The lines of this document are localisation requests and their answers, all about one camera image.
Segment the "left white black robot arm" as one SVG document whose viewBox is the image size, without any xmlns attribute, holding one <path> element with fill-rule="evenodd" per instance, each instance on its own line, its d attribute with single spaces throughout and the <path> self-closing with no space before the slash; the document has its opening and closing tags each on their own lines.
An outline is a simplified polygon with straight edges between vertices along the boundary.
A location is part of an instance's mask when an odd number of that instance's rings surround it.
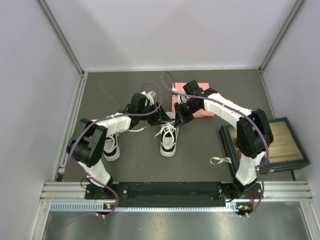
<svg viewBox="0 0 320 240">
<path fill-rule="evenodd" d="M 107 138 L 131 131 L 141 121 L 155 126 L 170 119 L 155 96 L 154 91 L 135 93 L 124 110 L 98 120 L 82 118 L 77 123 L 66 147 L 68 159 L 78 162 L 102 198 L 109 198 L 114 191 L 109 183 L 112 177 L 102 162 Z"/>
</svg>

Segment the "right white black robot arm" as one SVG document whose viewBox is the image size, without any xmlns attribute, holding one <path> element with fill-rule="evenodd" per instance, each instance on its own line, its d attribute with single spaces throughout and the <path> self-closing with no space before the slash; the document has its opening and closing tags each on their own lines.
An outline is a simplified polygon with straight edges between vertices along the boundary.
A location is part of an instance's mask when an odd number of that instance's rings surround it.
<svg viewBox="0 0 320 240">
<path fill-rule="evenodd" d="M 175 126 L 180 127 L 194 118 L 194 113 L 205 110 L 225 120 L 236 129 L 236 143 L 241 153 L 239 166 L 233 179 L 233 192 L 245 198 L 256 184 L 262 160 L 269 158 L 269 146 L 274 141 L 266 113 L 262 109 L 250 110 L 224 98 L 212 88 L 202 89 L 196 80 L 183 86 L 183 91 L 172 92 L 175 103 Z"/>
</svg>

